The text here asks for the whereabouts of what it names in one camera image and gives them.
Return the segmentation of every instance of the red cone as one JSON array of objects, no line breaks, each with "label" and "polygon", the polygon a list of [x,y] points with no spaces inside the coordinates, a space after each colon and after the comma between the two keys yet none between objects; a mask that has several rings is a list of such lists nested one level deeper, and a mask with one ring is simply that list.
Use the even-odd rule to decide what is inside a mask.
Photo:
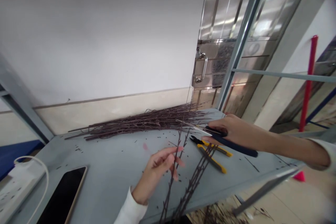
[{"label": "red cone", "polygon": [[298,181],[300,181],[300,182],[306,182],[305,174],[304,174],[303,171],[300,171],[293,178],[296,179],[296,180],[298,180]]}]

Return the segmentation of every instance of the white cable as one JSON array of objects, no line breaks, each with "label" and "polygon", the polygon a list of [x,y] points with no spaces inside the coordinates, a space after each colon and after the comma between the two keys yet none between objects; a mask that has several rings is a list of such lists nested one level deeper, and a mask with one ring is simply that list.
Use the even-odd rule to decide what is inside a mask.
[{"label": "white cable", "polygon": [[29,221],[27,222],[27,224],[29,224],[29,222],[32,220],[33,216],[35,215],[37,209],[38,209],[39,206],[41,205],[41,202],[42,202],[42,200],[44,199],[44,196],[46,195],[46,192],[47,192],[47,189],[48,189],[48,185],[49,185],[49,172],[48,172],[48,168],[47,168],[47,166],[46,166],[40,159],[38,159],[37,157],[34,157],[34,156],[21,156],[21,157],[18,157],[18,158],[16,158],[16,159],[14,160],[14,164],[15,164],[15,165],[16,165],[16,164],[19,164],[18,159],[21,159],[21,158],[31,158],[31,159],[34,159],[35,161],[39,162],[39,163],[43,166],[43,168],[45,169],[45,173],[46,173],[46,175],[47,175],[47,184],[46,184],[46,186],[45,186],[45,190],[44,190],[43,196],[42,196],[40,202],[38,203],[38,205],[37,205],[35,211],[33,212],[32,216],[30,217]]}]

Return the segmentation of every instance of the stainless steel door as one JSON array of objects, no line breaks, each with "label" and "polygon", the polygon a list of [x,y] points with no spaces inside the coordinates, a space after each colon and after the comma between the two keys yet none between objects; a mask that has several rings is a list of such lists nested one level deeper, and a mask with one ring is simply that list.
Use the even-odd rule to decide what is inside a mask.
[{"label": "stainless steel door", "polygon": [[[226,74],[248,1],[204,0],[192,77],[192,99],[204,103],[202,108],[216,104],[216,96]],[[239,68],[266,69],[299,2],[300,0],[262,1]],[[260,78],[257,75],[236,73],[224,111],[241,117]]]}]

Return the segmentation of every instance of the gray table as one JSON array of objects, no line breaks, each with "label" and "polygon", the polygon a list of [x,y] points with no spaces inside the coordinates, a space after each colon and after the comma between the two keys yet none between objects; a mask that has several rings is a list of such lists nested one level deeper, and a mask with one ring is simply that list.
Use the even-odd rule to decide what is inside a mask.
[{"label": "gray table", "polygon": [[[208,111],[213,112],[211,118],[214,120],[223,117],[223,113],[216,109]],[[174,130],[124,134],[89,142],[83,137],[64,140],[69,135],[54,137],[37,154],[48,166],[50,182],[47,194],[31,223],[37,222],[63,174],[80,166],[88,166],[88,171],[70,222],[113,223],[124,203],[129,186],[137,184],[149,156],[162,148],[172,147],[172,143],[176,144],[178,140],[178,132]],[[81,151],[75,151],[76,145]],[[281,177],[303,165],[297,160],[260,152],[257,158],[246,157],[256,166],[257,171],[246,160],[245,155],[229,148],[227,150],[233,153],[233,157],[219,152],[214,154],[214,158],[226,168],[227,174],[222,174],[209,165],[188,204],[187,212],[227,198],[257,182]],[[177,207],[200,158],[200,151],[189,140],[182,155],[186,167],[178,168],[181,182],[174,182],[172,186],[168,215]],[[169,179],[169,173],[162,178],[141,223],[153,223],[160,219]],[[22,224],[28,221],[43,194],[45,182],[43,177],[10,223]]]}]

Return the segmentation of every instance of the tiled floor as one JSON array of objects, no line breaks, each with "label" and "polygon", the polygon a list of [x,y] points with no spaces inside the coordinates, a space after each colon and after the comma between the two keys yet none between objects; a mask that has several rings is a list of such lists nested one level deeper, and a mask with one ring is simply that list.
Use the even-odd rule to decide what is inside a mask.
[{"label": "tiled floor", "polygon": [[[253,219],[248,219],[244,214],[240,218],[243,217],[251,224],[332,223],[330,221],[336,217],[336,179],[327,173],[315,171],[309,167],[305,167],[303,171],[306,182],[290,178],[264,196],[253,207],[247,209]],[[255,185],[240,192],[239,195],[246,200],[262,185]],[[239,205],[235,197],[230,197],[223,203],[226,209],[236,208]],[[191,214],[194,224],[203,223],[198,215]]]}]

